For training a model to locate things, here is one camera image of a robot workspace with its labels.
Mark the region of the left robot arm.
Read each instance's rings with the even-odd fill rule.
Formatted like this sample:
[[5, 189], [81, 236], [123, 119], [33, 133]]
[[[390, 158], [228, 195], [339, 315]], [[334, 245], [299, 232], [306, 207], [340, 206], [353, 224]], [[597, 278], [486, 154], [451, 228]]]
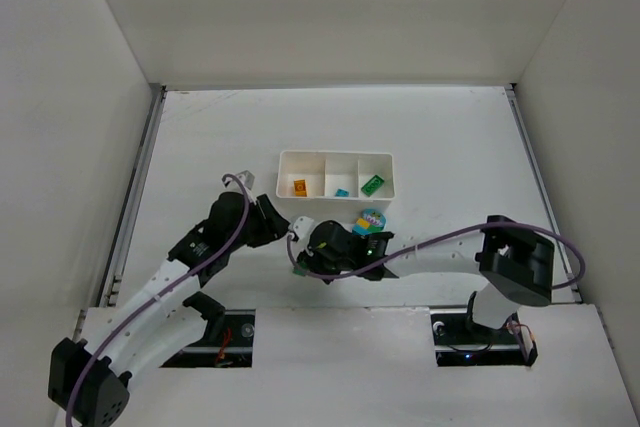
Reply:
[[268, 196], [250, 201], [224, 192], [207, 219], [191, 229], [159, 269], [98, 331], [52, 351], [48, 396], [83, 426], [110, 426], [123, 413], [145, 374], [207, 329], [220, 330], [225, 309], [202, 293], [242, 247], [285, 236], [288, 221]]

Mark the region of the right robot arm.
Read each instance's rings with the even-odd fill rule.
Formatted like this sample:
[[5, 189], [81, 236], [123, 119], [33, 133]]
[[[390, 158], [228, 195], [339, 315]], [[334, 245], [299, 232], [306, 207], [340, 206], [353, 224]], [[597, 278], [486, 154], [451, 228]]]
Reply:
[[336, 221], [300, 217], [287, 234], [286, 249], [296, 272], [325, 283], [479, 276], [487, 284], [471, 294], [467, 316], [489, 329], [501, 328], [523, 306], [547, 307], [552, 301], [553, 243], [504, 216], [421, 241], [387, 231], [358, 234]]

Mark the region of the yellow curved lego brick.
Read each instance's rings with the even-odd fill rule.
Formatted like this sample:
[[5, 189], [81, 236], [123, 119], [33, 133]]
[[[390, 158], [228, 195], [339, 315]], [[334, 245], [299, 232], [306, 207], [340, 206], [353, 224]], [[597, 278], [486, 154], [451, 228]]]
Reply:
[[296, 197], [307, 197], [308, 188], [305, 179], [298, 179], [293, 181], [293, 191]]

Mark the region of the green lego plate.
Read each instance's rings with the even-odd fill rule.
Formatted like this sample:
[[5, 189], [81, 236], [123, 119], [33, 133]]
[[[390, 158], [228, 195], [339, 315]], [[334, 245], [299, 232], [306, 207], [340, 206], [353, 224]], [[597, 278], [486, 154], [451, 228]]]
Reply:
[[375, 174], [361, 186], [360, 192], [367, 197], [371, 197], [384, 185], [384, 183], [385, 180], [381, 176]]

